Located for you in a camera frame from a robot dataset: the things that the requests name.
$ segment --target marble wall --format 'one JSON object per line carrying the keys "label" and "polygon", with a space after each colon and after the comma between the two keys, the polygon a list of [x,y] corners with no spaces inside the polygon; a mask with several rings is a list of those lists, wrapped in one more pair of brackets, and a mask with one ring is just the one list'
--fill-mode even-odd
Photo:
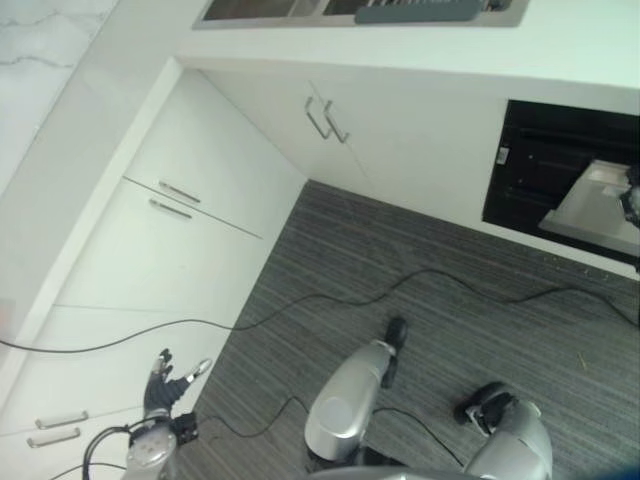
{"label": "marble wall", "polygon": [[0,196],[118,0],[0,0]]}

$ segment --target wire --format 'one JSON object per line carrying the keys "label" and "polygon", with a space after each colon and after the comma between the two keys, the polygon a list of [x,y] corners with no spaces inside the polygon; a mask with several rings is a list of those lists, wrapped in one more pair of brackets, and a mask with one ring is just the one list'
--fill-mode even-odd
{"label": "wire", "polygon": [[143,418],[142,420],[134,422],[131,425],[109,427],[102,430],[95,437],[93,437],[93,439],[89,442],[89,444],[87,445],[87,448],[84,451],[84,455],[82,457],[82,465],[81,465],[82,480],[90,480],[89,466],[95,465],[94,463],[91,462],[91,457],[93,457],[93,452],[95,452],[96,448],[98,448],[98,445],[100,445],[100,443],[105,438],[111,435],[114,435],[116,433],[126,433],[129,436],[131,436],[131,429],[133,429],[134,427],[137,427],[138,425],[141,425],[147,422],[152,422],[152,421],[162,422],[162,421],[168,421],[168,420],[169,419],[166,416],[154,416],[154,417]]}
{"label": "wire", "polygon": [[227,427],[234,435],[236,435],[236,436],[238,436],[240,438],[256,438],[256,437],[259,437],[261,435],[264,435],[265,433],[267,433],[269,431],[269,429],[273,426],[273,424],[276,423],[276,421],[282,416],[282,414],[284,413],[284,411],[287,409],[287,407],[289,406],[289,404],[291,402],[296,402],[298,405],[300,405],[303,408],[303,410],[307,414],[309,413],[309,409],[304,404],[304,402],[302,400],[300,400],[300,398],[298,398],[296,396],[289,397],[287,399],[287,401],[282,404],[282,406],[280,407],[278,412],[274,415],[274,417],[271,419],[271,421],[265,427],[263,427],[262,429],[258,430],[255,433],[242,433],[242,432],[239,432],[234,427],[229,425],[229,422],[227,422],[220,415],[211,415],[209,417],[205,417],[199,423],[200,423],[200,426],[202,426],[203,423],[208,422],[209,420],[218,420],[225,427]]}
{"label": "wire", "polygon": [[144,335],[146,333],[152,332],[154,330],[158,330],[158,329],[165,328],[165,327],[170,327],[172,325],[183,324],[183,323],[203,324],[203,325],[208,325],[208,326],[211,326],[211,327],[216,327],[216,328],[220,328],[222,330],[228,330],[228,331],[232,331],[232,332],[245,332],[247,330],[251,330],[253,328],[259,327],[259,326],[267,323],[268,321],[276,318],[277,316],[279,316],[280,314],[282,314],[286,310],[289,310],[290,308],[293,308],[294,306],[296,306],[296,305],[298,305],[300,303],[303,303],[303,302],[306,302],[306,301],[312,300],[312,299],[328,300],[328,301],[331,301],[331,302],[334,302],[334,303],[338,303],[338,304],[342,304],[342,305],[348,305],[348,306],[351,306],[351,307],[365,307],[365,306],[368,306],[368,305],[373,305],[374,303],[380,302],[380,301],[384,300],[385,298],[389,297],[398,288],[400,288],[402,285],[404,285],[408,281],[412,280],[413,278],[415,278],[415,277],[417,277],[419,275],[424,275],[424,274],[439,275],[439,276],[448,278],[449,280],[451,280],[454,283],[464,287],[465,289],[467,289],[468,291],[474,293],[475,295],[477,295],[479,297],[487,298],[487,299],[489,299],[489,300],[491,300],[491,301],[493,301],[495,303],[499,303],[499,304],[503,304],[503,305],[517,305],[517,304],[530,302],[532,300],[537,300],[537,299],[545,297],[547,295],[552,295],[552,294],[557,294],[557,293],[565,293],[565,292],[581,293],[583,295],[586,295],[588,297],[594,298],[594,299],[602,302],[604,305],[609,307],[613,313],[615,313],[617,316],[619,316],[625,322],[627,322],[627,323],[629,323],[629,324],[631,324],[631,325],[633,325],[635,327],[640,327],[639,323],[636,323],[635,321],[633,321],[632,319],[627,317],[624,314],[624,312],[622,312],[622,310],[620,310],[618,307],[616,307],[604,295],[592,292],[590,290],[585,290],[583,288],[578,288],[578,287],[554,287],[554,288],[549,288],[547,290],[543,290],[543,291],[538,292],[538,293],[534,293],[533,295],[529,295],[529,296],[526,296],[526,297],[523,297],[523,298],[504,299],[504,298],[498,298],[498,297],[495,297],[495,296],[490,295],[488,293],[482,292],[481,290],[475,288],[474,286],[472,286],[471,284],[465,282],[464,280],[461,280],[460,278],[458,278],[458,277],[456,277],[456,276],[454,276],[454,275],[452,275],[450,273],[447,273],[447,272],[445,272],[443,270],[438,270],[438,269],[435,269],[435,268],[421,268],[419,270],[416,270],[415,272],[412,272],[412,273],[410,273],[408,275],[405,275],[405,276],[399,278],[391,286],[387,287],[387,289],[384,292],[382,292],[381,294],[379,294],[377,296],[374,296],[374,297],[372,297],[372,298],[370,298],[368,300],[348,300],[348,299],[341,299],[341,298],[333,297],[331,295],[326,295],[324,293],[312,293],[312,294],[300,297],[297,300],[294,300],[294,301],[286,304],[282,308],[272,312],[271,314],[267,315],[266,317],[264,317],[263,319],[259,320],[256,323],[252,323],[250,325],[245,325],[243,327],[228,327],[226,325],[222,325],[220,323],[212,322],[212,321],[209,321],[209,320],[201,320],[201,319],[197,319],[197,318],[185,318],[185,319],[173,320],[171,322],[161,323],[161,324],[155,325],[153,327],[145,328],[144,330],[140,330],[138,332],[132,333],[131,335],[123,337],[123,338],[121,338],[119,340],[114,340],[113,342],[105,343],[103,345],[97,345],[95,347],[86,347],[86,348],[77,348],[77,349],[38,348],[38,347],[28,347],[28,346],[25,346],[25,345],[18,345],[18,344],[9,342],[7,340],[2,340],[2,339],[0,339],[0,345],[5,345],[7,347],[16,348],[18,350],[25,350],[27,352],[74,354],[74,353],[93,352],[93,351],[96,351],[96,350],[102,350],[104,348],[113,347],[115,345],[119,345],[121,343],[127,342],[127,341],[129,341],[129,340],[131,340],[133,338],[139,337],[140,335]]}
{"label": "wire", "polygon": [[109,427],[105,428],[103,431],[98,433],[87,445],[86,450],[84,451],[84,456],[82,458],[82,480],[90,480],[89,477],[89,466],[91,465],[91,457],[93,456],[93,452],[100,445],[100,443],[107,437],[114,435],[116,433],[126,433],[130,434],[129,427]]}
{"label": "wire", "polygon": [[[300,400],[299,397],[296,396],[291,396],[289,397],[283,404],[282,406],[278,409],[278,412],[273,416],[273,418],[271,419],[271,421],[265,425],[264,427],[262,427],[260,430],[258,430],[257,432],[254,433],[243,433],[243,432],[239,432],[236,428],[232,427],[231,425],[229,425],[229,422],[227,422],[223,417],[221,417],[220,415],[211,415],[208,417],[205,417],[204,419],[202,419],[199,423],[200,423],[200,427],[202,427],[202,425],[205,422],[208,422],[210,420],[218,420],[220,423],[222,423],[225,427],[227,427],[227,429],[229,431],[231,431],[231,433],[233,433],[234,435],[236,435],[237,437],[240,438],[244,438],[244,439],[249,439],[249,438],[257,438],[260,437],[262,435],[264,435],[265,433],[267,433],[271,427],[274,425],[274,423],[276,423],[278,421],[278,419],[282,416],[282,414],[284,413],[284,411],[287,409],[287,407],[289,406],[289,404],[291,402],[296,402],[298,405],[300,405],[304,411],[309,414],[309,409],[307,408],[307,406],[305,405],[305,403]],[[394,413],[399,413],[401,415],[404,415],[410,419],[412,419],[413,421],[415,421],[416,423],[418,423],[422,428],[424,428],[424,430],[438,443],[438,445],[440,445],[449,455],[451,455],[451,458],[460,466],[460,467],[464,467],[464,464],[462,463],[462,461],[460,460],[460,458],[458,458],[458,456],[453,452],[453,450],[451,450],[442,440],[440,440],[440,438],[433,432],[433,430],[431,430],[422,420],[420,420],[418,417],[416,417],[415,415],[413,415],[412,413],[409,412],[405,412],[404,410],[400,410],[399,408],[395,408],[395,407],[380,407],[380,408],[376,408],[373,411],[373,415],[377,415],[378,413],[383,413],[383,412],[394,412]]]}
{"label": "wire", "polygon": [[409,412],[405,412],[404,410],[400,410],[399,408],[395,408],[395,407],[380,407],[380,408],[376,408],[373,411],[373,415],[376,415],[378,413],[383,413],[383,412],[394,412],[394,413],[399,413],[400,415],[404,415],[407,418],[412,419],[414,422],[418,423],[424,430],[425,432],[427,432],[435,441],[438,445],[440,445],[443,450],[445,450],[450,456],[451,458],[453,458],[453,460],[455,460],[455,462],[460,466],[460,467],[464,467],[464,463],[462,463],[462,460],[460,460],[458,458],[458,456],[453,452],[453,450],[451,450],[449,447],[447,447],[447,445],[440,440],[440,438],[433,432],[433,430],[431,430],[422,420],[420,420],[418,417],[416,417],[415,415],[413,415],[412,413]]}
{"label": "wire", "polygon": [[[116,465],[115,463],[106,463],[106,462],[92,462],[89,464],[90,466],[100,466],[100,467],[112,467],[112,468],[118,468],[120,470],[126,470],[126,467],[123,467],[122,465]],[[49,480],[58,480],[59,478],[64,477],[65,475],[67,475],[68,473],[74,472],[76,470],[78,470],[79,468],[82,468],[82,465],[76,465],[75,467],[71,467],[68,470],[65,470],[64,472],[61,472],[59,474],[57,474],[55,477],[51,477]]]}

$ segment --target cabinet door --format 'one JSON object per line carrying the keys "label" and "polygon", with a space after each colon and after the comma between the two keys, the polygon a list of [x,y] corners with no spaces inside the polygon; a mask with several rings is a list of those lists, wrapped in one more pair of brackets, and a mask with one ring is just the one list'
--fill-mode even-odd
{"label": "cabinet door", "polygon": [[182,75],[126,177],[258,236],[269,235],[280,204],[302,183],[198,71]]}
{"label": "cabinet door", "polygon": [[[237,305],[233,314],[237,316],[241,308],[242,304]],[[37,345],[52,349],[101,345],[184,317],[158,312],[54,307]],[[223,319],[213,320],[225,323]],[[93,352],[30,353],[0,415],[0,435],[82,419],[84,412],[90,421],[96,416],[141,407],[151,366],[164,348],[173,355],[171,378],[179,378],[204,358],[215,362],[228,334],[219,328],[187,323],[154,330]],[[173,413],[191,411],[205,383],[206,377],[198,378]]]}
{"label": "cabinet door", "polygon": [[438,91],[405,77],[313,80],[374,185],[372,197],[477,225],[505,99]]}
{"label": "cabinet door", "polygon": [[236,320],[267,242],[123,180],[56,301]]}
{"label": "cabinet door", "polygon": [[369,192],[368,179],[351,151],[331,132],[324,105],[307,80],[254,73],[206,74],[310,179],[355,193]]}
{"label": "cabinet door", "polygon": [[[49,432],[39,430],[0,437],[0,478],[45,480],[82,464],[82,456],[91,439],[105,428],[140,420],[139,409],[118,412],[77,425],[60,427]],[[52,440],[57,443],[32,448]],[[105,439],[92,458],[93,462],[126,465],[128,450],[126,435],[112,435]],[[123,470],[109,467],[91,467],[92,480],[120,480]],[[80,480],[80,469],[64,476],[65,480]]]}

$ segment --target silver handle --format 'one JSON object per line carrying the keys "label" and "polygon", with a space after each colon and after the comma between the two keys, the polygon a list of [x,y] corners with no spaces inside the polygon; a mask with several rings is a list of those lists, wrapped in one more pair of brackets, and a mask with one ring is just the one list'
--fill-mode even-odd
{"label": "silver handle", "polygon": [[331,108],[331,105],[333,105],[333,101],[329,100],[327,102],[326,107],[324,107],[324,116],[327,119],[327,122],[329,123],[329,126],[331,127],[331,130],[333,130],[333,133],[336,134],[336,137],[338,137],[338,141],[340,143],[344,143],[347,141],[347,138],[349,138],[349,134],[348,133],[340,133],[340,129],[338,128],[338,125],[336,125],[336,121],[333,119],[333,117],[331,116],[331,114],[329,113],[329,109]]}
{"label": "silver handle", "polygon": [[55,420],[51,420],[50,422],[46,422],[44,420],[40,420],[36,418],[36,427],[40,430],[47,430],[49,428],[62,427],[63,425],[70,425],[72,423],[84,422],[85,420],[89,420],[89,412],[83,410],[80,412],[80,415],[69,418],[57,418]]}
{"label": "silver handle", "polygon": [[200,203],[200,199],[198,197],[194,197],[193,195],[189,195],[184,190],[180,190],[179,188],[176,188],[173,185],[169,185],[167,182],[163,182],[161,180],[161,181],[158,182],[158,185],[160,185],[162,188],[166,188],[170,192],[173,192],[173,193],[175,193],[177,195],[180,195],[180,196],[182,196],[182,197],[184,197],[186,199],[189,199],[192,202]]}
{"label": "silver handle", "polygon": [[160,203],[159,201],[157,201],[157,200],[155,200],[153,198],[149,199],[149,203],[151,205],[153,205],[154,207],[158,207],[158,208],[162,208],[164,210],[168,210],[169,212],[175,213],[175,214],[180,215],[180,216],[182,216],[184,218],[188,218],[188,219],[192,219],[193,218],[188,213],[181,212],[180,210],[178,210],[176,208],[173,208],[173,207],[170,207],[169,205],[165,205],[164,203]]}
{"label": "silver handle", "polygon": [[309,117],[309,120],[311,120],[311,123],[313,124],[313,126],[316,127],[316,130],[318,130],[318,133],[320,134],[320,136],[326,140],[327,138],[329,138],[329,135],[331,135],[331,130],[327,130],[327,133],[324,133],[322,131],[322,129],[320,128],[320,125],[318,125],[318,122],[316,122],[316,119],[313,118],[313,115],[309,110],[311,108],[312,103],[313,103],[313,97],[307,98],[307,103],[304,105],[304,113],[307,114],[307,117]]}
{"label": "silver handle", "polygon": [[74,428],[69,432],[65,432],[61,435],[48,435],[46,438],[41,440],[27,438],[27,445],[31,448],[41,448],[46,447],[47,445],[53,445],[54,443],[66,442],[67,440],[73,440],[74,438],[78,438],[81,432],[79,428]]}

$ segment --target floor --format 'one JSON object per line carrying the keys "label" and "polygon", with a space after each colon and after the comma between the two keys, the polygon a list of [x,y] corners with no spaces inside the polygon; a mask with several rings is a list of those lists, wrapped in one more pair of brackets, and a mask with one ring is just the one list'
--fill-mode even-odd
{"label": "floor", "polygon": [[[528,247],[310,182],[238,321],[248,325],[304,295],[365,300],[422,267],[454,275],[500,299],[556,286],[585,288],[637,320],[637,282]],[[366,307],[300,303],[264,325],[234,332],[196,410],[241,433],[263,429],[285,401],[309,407],[326,379],[359,346],[404,316],[410,332],[395,384],[379,406],[422,419],[462,460],[483,444],[458,426],[452,407],[495,380],[543,412],[554,479],[593,478],[638,462],[640,334],[600,301],[554,293],[505,305],[441,274],[418,275]],[[273,426],[239,438],[217,419],[183,449],[182,478],[296,479],[304,476],[306,414],[287,404]],[[376,415],[367,444],[404,463],[457,471],[419,424]]]}

